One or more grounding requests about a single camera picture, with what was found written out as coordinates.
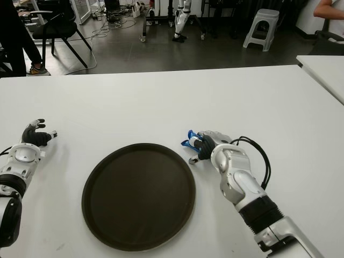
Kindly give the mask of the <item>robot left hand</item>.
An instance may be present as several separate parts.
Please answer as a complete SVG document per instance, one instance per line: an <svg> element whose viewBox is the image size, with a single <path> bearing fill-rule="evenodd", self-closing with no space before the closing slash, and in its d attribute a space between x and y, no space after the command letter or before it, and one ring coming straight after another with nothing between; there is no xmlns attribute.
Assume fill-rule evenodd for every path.
<svg viewBox="0 0 344 258"><path fill-rule="evenodd" d="M30 122L24 129L21 136L21 143L33 144L37 147L45 147L48 142L58 136L57 131L47 132L37 132L37 129L45 128L44 119L36 119Z"/></svg>

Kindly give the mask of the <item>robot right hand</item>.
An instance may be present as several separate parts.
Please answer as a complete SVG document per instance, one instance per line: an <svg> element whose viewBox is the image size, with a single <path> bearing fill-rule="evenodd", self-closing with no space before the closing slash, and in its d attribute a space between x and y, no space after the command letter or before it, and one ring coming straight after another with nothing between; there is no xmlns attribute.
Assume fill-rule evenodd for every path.
<svg viewBox="0 0 344 258"><path fill-rule="evenodd" d="M189 159L190 164L198 161L208 160L214 148L220 144L229 144L232 139L220 132L201 131L198 133L190 130L186 146L192 148L197 154Z"/></svg>

